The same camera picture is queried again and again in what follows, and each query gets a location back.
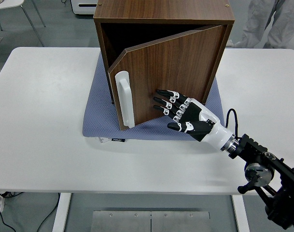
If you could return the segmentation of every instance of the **person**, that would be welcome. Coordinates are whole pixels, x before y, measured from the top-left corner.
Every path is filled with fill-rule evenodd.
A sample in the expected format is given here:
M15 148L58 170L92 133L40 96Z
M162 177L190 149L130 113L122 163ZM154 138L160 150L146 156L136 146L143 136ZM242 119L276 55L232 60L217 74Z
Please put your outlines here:
M242 40L235 48L254 48L274 15L264 48L286 48L294 36L294 0L252 0Z

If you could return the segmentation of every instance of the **wooden cabinet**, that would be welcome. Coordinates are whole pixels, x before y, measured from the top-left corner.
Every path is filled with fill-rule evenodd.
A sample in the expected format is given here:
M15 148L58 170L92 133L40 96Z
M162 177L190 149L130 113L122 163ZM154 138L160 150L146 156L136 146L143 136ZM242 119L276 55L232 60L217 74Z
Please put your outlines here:
M94 22L124 130L115 75L129 73L135 125L162 116L157 88L205 103L234 17L228 0L99 0Z

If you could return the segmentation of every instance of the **power cord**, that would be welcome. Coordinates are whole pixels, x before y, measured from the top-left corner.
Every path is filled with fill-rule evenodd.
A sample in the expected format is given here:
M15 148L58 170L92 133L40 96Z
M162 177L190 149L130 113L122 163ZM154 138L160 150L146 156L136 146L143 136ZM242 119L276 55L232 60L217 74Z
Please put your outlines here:
M228 121L229 121L230 112L233 112L234 113L234 116L235 116L235 136L236 136L236 139L241 139L241 137L238 137L238 118L237 118L237 112L233 108L229 109L228 112L227 112L227 115L226 115L226 125L225 125L225 127L226 128L228 127Z
M13 198L13 197L16 197L16 196L20 195L21 193L24 193L24 192L20 192L20 193L18 193L16 195L15 195L15 193L16 192L14 192L14 194L12 194L12 192L5 192L5 193L0 193L0 196L4 197L4 198Z
M59 201L60 201L60 193L58 193L58 201L56 202L56 205L54 207L54 209L50 212L50 214L48 214L48 216L41 222L40 226L38 227L38 229L36 230L36 232L38 232L42 226L42 224L46 221L46 219L57 209L58 205L59 205Z
M1 219L2 219L2 223L3 223L5 226L11 228L13 231L16 232L16 230L15 230L13 227L11 227L10 225L7 225L7 224L4 222L4 220L3 220L3 216L2 216L2 213L1 213L1 212L0 212L0 216L1 216Z

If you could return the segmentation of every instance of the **metal floor plate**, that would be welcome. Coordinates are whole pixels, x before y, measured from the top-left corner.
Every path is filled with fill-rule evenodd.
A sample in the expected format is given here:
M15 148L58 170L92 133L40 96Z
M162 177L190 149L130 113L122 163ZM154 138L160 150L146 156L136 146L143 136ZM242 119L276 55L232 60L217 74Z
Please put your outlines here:
M91 232L150 232L148 211L94 211Z
M211 232L209 212L94 211L91 232Z

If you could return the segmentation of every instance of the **open cabinet door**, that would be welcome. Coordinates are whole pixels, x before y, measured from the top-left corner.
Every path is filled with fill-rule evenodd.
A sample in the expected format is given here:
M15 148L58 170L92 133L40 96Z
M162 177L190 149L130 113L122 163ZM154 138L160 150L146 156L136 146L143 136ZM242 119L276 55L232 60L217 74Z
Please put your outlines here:
M135 125L163 115L153 108L156 89L205 103L226 42L226 27L205 26L124 49L108 69L120 129L128 126L122 118L116 74L128 72Z

